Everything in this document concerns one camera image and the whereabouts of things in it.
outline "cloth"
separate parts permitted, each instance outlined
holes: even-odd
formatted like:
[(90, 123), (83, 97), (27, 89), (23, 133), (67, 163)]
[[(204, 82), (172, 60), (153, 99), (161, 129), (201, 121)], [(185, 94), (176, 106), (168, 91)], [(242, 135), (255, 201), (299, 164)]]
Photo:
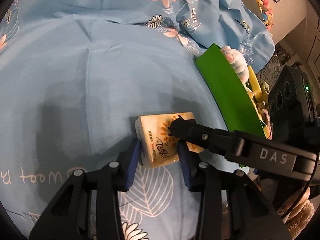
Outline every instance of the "cloth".
[[(198, 123), (226, 129), (194, 64), (207, 47), (250, 43), (255, 71), (274, 50), (240, 0), (15, 0), (0, 24), (5, 34), (0, 199), (25, 236), (74, 169), (99, 169), (127, 150), (140, 115), (193, 112)], [(239, 168), (201, 157), (221, 170)], [(188, 239), (199, 199), (179, 163), (139, 166), (133, 187), (119, 194), (124, 229)]]

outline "das logo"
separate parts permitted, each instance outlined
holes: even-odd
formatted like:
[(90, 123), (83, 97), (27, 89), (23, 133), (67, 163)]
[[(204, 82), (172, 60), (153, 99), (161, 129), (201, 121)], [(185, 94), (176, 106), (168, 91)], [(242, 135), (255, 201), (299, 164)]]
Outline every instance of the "das logo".
[(271, 162), (275, 162), (275, 163), (280, 163), (280, 164), (285, 164), (285, 162), (287, 161), (287, 154), (283, 153), (283, 154), (277, 154), (277, 152), (274, 153), (270, 153), (268, 152), (267, 149), (262, 148), (261, 153), (260, 153), (260, 159), (262, 160), (269, 160)]

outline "green tray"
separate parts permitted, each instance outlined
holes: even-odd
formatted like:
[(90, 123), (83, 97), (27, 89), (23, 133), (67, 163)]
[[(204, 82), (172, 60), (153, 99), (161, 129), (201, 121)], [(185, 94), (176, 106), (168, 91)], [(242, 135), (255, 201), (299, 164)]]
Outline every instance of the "green tray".
[(213, 44), (196, 61), (229, 131), (243, 131), (265, 138), (257, 112), (237, 74)]

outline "blue bedsheet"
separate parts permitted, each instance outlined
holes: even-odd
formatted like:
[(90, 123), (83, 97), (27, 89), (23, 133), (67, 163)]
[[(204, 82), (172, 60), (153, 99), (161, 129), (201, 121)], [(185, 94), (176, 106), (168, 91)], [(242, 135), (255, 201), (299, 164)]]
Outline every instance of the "blue bedsheet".
[[(244, 48), (256, 72), (274, 51), (240, 0), (15, 0), (4, 34), (0, 199), (26, 236), (74, 169), (101, 168), (126, 150), (139, 115), (192, 111), (200, 124), (226, 129), (194, 65), (210, 45)], [(183, 185), (178, 163), (138, 167), (119, 199), (126, 240), (132, 228), (142, 229), (135, 239), (194, 234), (199, 195)]]

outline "stuffed toy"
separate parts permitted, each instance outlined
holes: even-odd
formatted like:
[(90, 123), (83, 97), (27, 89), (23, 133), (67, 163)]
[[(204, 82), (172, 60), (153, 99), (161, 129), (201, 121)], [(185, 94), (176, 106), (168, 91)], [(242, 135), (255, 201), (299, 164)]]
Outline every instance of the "stuffed toy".
[(264, 23), (266, 23), (268, 21), (268, 15), (265, 12), (262, 12), (262, 19), (263, 19)]
[(249, 70), (242, 53), (236, 49), (232, 49), (230, 46), (224, 46), (220, 51), (226, 57), (227, 61), (238, 75), (240, 81), (242, 83), (246, 83), (249, 79)]
[(268, 7), (268, 5), (269, 5), (269, 0), (261, 0), (262, 2), (263, 2), (263, 5), (265, 6), (265, 7)]
[(271, 14), (273, 13), (273, 9), (271, 7), (267, 8), (267, 10), (265, 11), (266, 14)]
[(266, 14), (269, 13), (269, 9), (266, 8), (264, 5), (262, 5), (260, 8), (262, 9), (262, 11), (263, 11), (264, 13), (266, 13)]
[(272, 23), (272, 19), (273, 19), (273, 14), (270, 13), (267, 15), (268, 19), (264, 22), (266, 25), (269, 25)]
[(263, 2), (261, 0), (256, 0), (256, 2), (260, 8), (263, 6)]
[(273, 22), (271, 22), (267, 25), (267, 30), (270, 31), (272, 27), (273, 27)]

